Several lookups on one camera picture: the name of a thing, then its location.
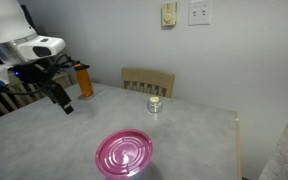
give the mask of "pink bowl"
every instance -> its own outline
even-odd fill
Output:
[[[110,179],[130,179],[141,172],[152,158],[153,144],[144,132],[125,129],[108,136],[98,147],[98,170]]]

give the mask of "wooden chair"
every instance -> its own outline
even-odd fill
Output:
[[[30,92],[37,89],[36,85],[33,84],[23,84],[19,79],[17,79],[13,74],[9,74],[10,83],[8,84],[8,89],[16,92]],[[59,83],[63,88],[71,86],[71,81],[69,80],[67,73],[56,74],[53,80]],[[39,99],[44,98],[46,95],[42,92],[35,93],[33,95],[8,95],[6,93],[0,93],[0,112],[2,114],[7,114],[11,111],[17,110],[23,106],[31,104]]]
[[[158,96],[171,97],[175,75],[139,68],[121,69],[121,87]]]

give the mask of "white robot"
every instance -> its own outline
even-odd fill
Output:
[[[72,112],[70,98],[51,78],[59,67],[56,63],[60,58],[65,56],[71,63],[73,61],[69,56],[62,55],[53,64],[41,65],[40,62],[58,55],[64,47],[65,42],[60,38],[37,35],[16,0],[0,0],[0,60],[4,63],[0,64],[0,89],[9,83],[8,71],[13,70],[23,82],[39,84],[40,91],[45,92],[67,114]]]

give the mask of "orange bottle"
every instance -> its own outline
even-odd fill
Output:
[[[74,65],[78,84],[80,85],[82,95],[85,97],[92,96],[94,94],[91,78],[87,72],[89,67],[89,65],[81,64],[80,62],[77,62]]]

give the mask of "light switch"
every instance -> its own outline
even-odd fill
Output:
[[[190,1],[188,25],[208,25],[211,21],[212,0]]]
[[[162,4],[162,26],[176,25],[176,2]]]

